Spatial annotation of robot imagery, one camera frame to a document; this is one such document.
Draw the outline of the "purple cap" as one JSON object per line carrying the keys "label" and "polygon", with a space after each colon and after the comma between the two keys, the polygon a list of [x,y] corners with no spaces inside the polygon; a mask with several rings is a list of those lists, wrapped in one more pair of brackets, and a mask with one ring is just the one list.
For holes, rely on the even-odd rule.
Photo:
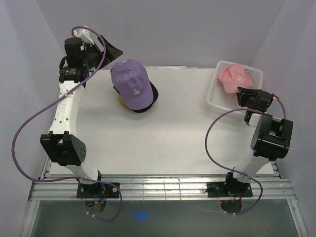
{"label": "purple cap", "polygon": [[134,59],[114,64],[111,79],[126,105],[132,110],[140,110],[153,101],[153,91],[145,67]]}

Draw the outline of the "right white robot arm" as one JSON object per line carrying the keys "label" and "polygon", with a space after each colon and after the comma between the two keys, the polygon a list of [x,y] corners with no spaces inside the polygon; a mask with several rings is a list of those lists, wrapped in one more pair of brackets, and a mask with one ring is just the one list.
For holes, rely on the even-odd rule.
{"label": "right white robot arm", "polygon": [[286,119],[284,106],[281,106],[282,119],[266,113],[274,100],[279,101],[279,98],[261,89],[237,88],[237,102],[240,107],[247,108],[243,120],[255,131],[249,155],[237,167],[237,171],[230,171],[226,175],[223,190],[229,196],[249,192],[250,177],[264,165],[285,158],[289,151],[293,121]]}

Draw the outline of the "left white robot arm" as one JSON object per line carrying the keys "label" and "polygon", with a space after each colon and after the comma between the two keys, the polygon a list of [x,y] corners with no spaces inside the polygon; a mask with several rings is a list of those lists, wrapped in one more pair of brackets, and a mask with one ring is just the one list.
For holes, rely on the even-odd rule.
{"label": "left white robot arm", "polygon": [[99,47],[88,37],[68,38],[64,42],[66,56],[59,65],[59,99],[53,123],[40,143],[52,163],[70,170],[93,197],[100,197],[105,186],[100,173],[86,161],[86,145],[77,137],[76,124],[80,99],[85,91],[92,68],[101,69],[120,57],[123,52],[112,46],[103,36]]}

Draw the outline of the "pink cap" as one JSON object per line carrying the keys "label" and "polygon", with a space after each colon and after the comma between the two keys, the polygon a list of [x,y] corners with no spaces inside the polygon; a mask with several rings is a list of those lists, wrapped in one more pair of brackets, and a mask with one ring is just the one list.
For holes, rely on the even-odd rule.
{"label": "pink cap", "polygon": [[231,64],[222,70],[217,79],[223,84],[226,93],[238,93],[238,87],[249,89],[252,80],[241,64]]}

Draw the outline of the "black cap gold logo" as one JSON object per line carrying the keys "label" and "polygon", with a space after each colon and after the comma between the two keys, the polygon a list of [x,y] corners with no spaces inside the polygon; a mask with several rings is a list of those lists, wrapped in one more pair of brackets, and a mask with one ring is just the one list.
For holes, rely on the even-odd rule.
{"label": "black cap gold logo", "polygon": [[[140,114],[140,113],[144,113],[144,112],[146,112],[147,110],[149,110],[151,107],[152,107],[152,105],[156,102],[156,100],[158,99],[158,96],[159,96],[159,93],[158,93],[158,90],[157,90],[157,88],[152,84],[152,82],[150,82],[150,85],[151,85],[151,88],[152,88],[152,91],[153,91],[153,101],[152,101],[152,103],[149,105],[149,106],[147,106],[147,107],[145,107],[145,108],[143,108],[143,109],[140,109],[140,110],[132,110],[131,108],[130,108],[130,110],[132,110],[133,112],[135,112],[135,113],[138,113],[138,114]],[[113,88],[114,88],[114,90],[119,94],[119,96],[120,96],[120,93],[119,93],[119,91],[113,86]]]}

